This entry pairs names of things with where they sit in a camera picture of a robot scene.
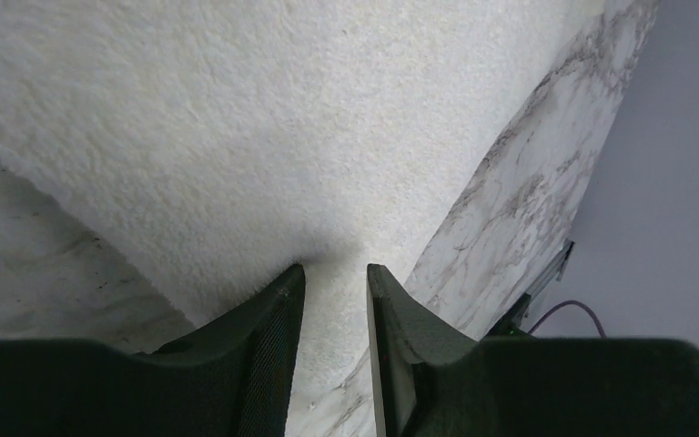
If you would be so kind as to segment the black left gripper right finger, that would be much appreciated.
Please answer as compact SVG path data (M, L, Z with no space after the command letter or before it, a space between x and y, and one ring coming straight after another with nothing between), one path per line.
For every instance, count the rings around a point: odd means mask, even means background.
M699 350L667 339L473 340L367 267L380 436L699 436Z

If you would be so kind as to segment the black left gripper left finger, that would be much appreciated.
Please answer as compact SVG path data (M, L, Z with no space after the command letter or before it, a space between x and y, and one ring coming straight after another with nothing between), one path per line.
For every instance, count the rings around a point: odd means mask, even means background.
M0 340L0 436L281 436L305 288L292 266L151 353Z

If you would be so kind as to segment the cream white towel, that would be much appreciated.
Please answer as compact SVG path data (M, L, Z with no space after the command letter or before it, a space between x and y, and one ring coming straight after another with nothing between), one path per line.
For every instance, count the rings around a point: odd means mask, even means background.
M153 346L292 263L289 436L370 436L405 279L601 1L0 1L0 336Z

